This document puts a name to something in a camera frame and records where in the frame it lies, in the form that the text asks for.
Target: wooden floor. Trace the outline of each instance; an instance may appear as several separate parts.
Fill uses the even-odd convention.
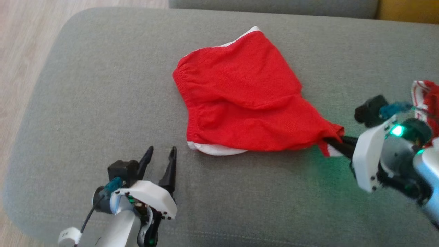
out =
[[[0,191],[19,124],[55,37],[74,14],[99,6],[167,8],[168,0],[0,0]],[[47,246],[8,220],[3,196],[0,246]]]

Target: sofa cushion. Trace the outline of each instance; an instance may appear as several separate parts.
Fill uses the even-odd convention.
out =
[[[345,158],[318,148],[208,156],[186,144],[187,110],[172,79],[178,61],[257,25],[323,117],[359,135],[354,109],[383,94],[410,99],[414,79],[439,81],[436,25],[201,10],[95,8],[59,34],[21,123],[4,208],[48,243],[80,228],[95,189],[118,159],[155,147],[145,179],[158,182],[178,148],[175,220],[159,246],[437,246],[417,206],[391,189],[367,194]],[[94,213],[82,246],[112,216]]]
[[[373,19],[378,0],[169,0],[170,8]]]

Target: blue connector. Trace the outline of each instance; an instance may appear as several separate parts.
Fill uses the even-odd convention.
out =
[[[406,113],[410,111],[413,105],[409,102],[395,102],[380,108],[380,118],[387,120],[397,113]]]
[[[99,196],[104,196],[105,198],[110,198],[111,193],[116,191],[117,189],[121,188],[123,185],[123,181],[120,177],[113,178],[108,184],[104,186],[104,189],[99,192]]]

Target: black cable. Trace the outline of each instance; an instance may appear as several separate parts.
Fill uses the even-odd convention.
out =
[[[343,135],[340,138],[342,139],[343,143],[352,145],[354,147],[358,142],[358,137]]]
[[[352,156],[354,155],[354,151],[355,151],[355,146],[343,142],[338,142],[337,139],[330,137],[323,138],[323,140],[327,144],[334,147],[337,151],[342,153],[346,158],[352,160]]]
[[[94,209],[96,208],[96,206],[102,201],[102,199],[104,198],[105,196],[102,196],[94,205],[93,205],[93,207],[91,208],[91,210],[90,210],[90,212],[88,213],[88,216],[87,216],[87,218],[85,219],[85,221],[84,221],[84,224],[83,224],[83,226],[82,226],[82,228],[81,228],[81,233],[83,233],[84,232],[84,229],[85,229],[85,226],[87,225],[87,222],[88,222],[88,220],[90,219],[90,217],[91,217],[91,214],[93,213],[93,211],[94,211]]]

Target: red and white cloth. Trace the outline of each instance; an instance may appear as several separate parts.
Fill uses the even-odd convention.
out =
[[[416,80],[412,85],[413,105],[426,110],[429,116],[422,111],[415,110],[415,117],[429,124],[433,130],[433,137],[439,136],[439,125],[430,116],[439,116],[439,86],[428,80]]]
[[[258,27],[217,47],[196,50],[178,63],[175,83],[189,112],[187,144],[210,155],[247,150],[297,150],[340,139],[342,126],[326,121],[302,98],[302,85]]]

